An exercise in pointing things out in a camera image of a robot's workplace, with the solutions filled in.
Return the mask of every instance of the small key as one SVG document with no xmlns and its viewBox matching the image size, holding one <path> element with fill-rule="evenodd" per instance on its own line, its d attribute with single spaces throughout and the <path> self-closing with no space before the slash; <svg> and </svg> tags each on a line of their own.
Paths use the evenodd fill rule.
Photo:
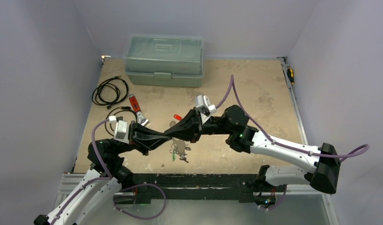
<svg viewBox="0 0 383 225">
<path fill-rule="evenodd" d="M 185 162 L 189 163 L 189 162 L 187 161 L 186 157 L 181 157 L 181 158 L 179 158 L 179 160 L 182 160 L 182 161 L 185 161 Z"/>
</svg>

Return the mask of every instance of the red handle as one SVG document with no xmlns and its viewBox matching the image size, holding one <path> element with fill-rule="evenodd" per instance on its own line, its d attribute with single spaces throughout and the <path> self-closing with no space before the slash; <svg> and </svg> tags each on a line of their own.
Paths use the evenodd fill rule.
<svg viewBox="0 0 383 225">
<path fill-rule="evenodd" d="M 182 120 L 182 117 L 179 116 L 178 114 L 175 114 L 175 115 L 174 115 L 174 118 L 177 119 L 177 120 Z"/>
<path fill-rule="evenodd" d="M 131 103 L 132 109 L 136 113 L 140 112 L 140 107 L 139 107 L 138 101 L 136 100 L 135 96 L 130 97 L 130 103 Z"/>
</svg>

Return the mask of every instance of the metal frame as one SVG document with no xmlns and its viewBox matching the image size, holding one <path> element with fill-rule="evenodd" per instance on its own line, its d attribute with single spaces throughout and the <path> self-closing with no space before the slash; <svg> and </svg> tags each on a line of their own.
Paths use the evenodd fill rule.
<svg viewBox="0 0 383 225">
<path fill-rule="evenodd" d="M 280 57 L 277 58 L 281 62 L 282 70 L 284 73 L 285 81 L 288 87 L 288 91 L 294 106 L 296 118 L 298 121 L 298 128 L 299 132 L 301 134 L 302 138 L 302 143 L 305 145 L 308 145 L 306 133 L 304 130 L 304 126 L 302 123 L 301 115 L 299 112 L 298 104 L 296 102 L 295 98 L 295 90 L 293 86 L 291 85 L 289 78 L 287 76 L 287 69 L 289 68 L 289 65 L 286 64 L 285 59 Z M 67 196 L 73 191 L 73 189 L 80 183 L 82 178 L 84 177 L 83 173 L 73 173 L 73 174 L 64 174 L 61 180 L 61 183 L 59 185 L 58 189 L 58 195 L 55 201 L 54 208 L 60 205 L 62 201 L 64 201 Z M 116 193 L 115 195 L 120 195 L 120 196 L 128 196 L 128 195 L 133 195 L 132 193 Z M 308 185 L 288 185 L 287 187 L 287 195 L 321 195 L 323 198 L 324 206 L 325 206 L 325 211 L 328 216 L 328 220 L 331 225 L 339 225 L 339 220 L 336 215 L 335 209 L 333 207 L 332 203 L 332 198 L 331 195 L 328 194 L 322 194 L 321 192 L 318 192 L 314 190 L 312 187 Z"/>
</svg>

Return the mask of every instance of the box handle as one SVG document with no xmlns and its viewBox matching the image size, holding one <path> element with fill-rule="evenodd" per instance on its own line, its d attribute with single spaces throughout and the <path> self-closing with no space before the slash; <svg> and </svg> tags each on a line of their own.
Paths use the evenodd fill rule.
<svg viewBox="0 0 383 225">
<path fill-rule="evenodd" d="M 170 81 L 170 80 L 172 80 L 172 74 L 171 73 L 155 72 L 154 76 L 155 76 L 155 79 L 159 80 L 159 81 Z"/>
</svg>

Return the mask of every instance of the box lid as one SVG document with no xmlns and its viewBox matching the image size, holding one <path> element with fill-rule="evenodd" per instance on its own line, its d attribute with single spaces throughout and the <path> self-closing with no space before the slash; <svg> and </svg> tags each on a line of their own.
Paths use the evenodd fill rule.
<svg viewBox="0 0 383 225">
<path fill-rule="evenodd" d="M 201 37 L 134 34 L 128 39 L 123 57 L 126 61 L 154 60 L 201 64 L 203 43 Z"/>
</svg>

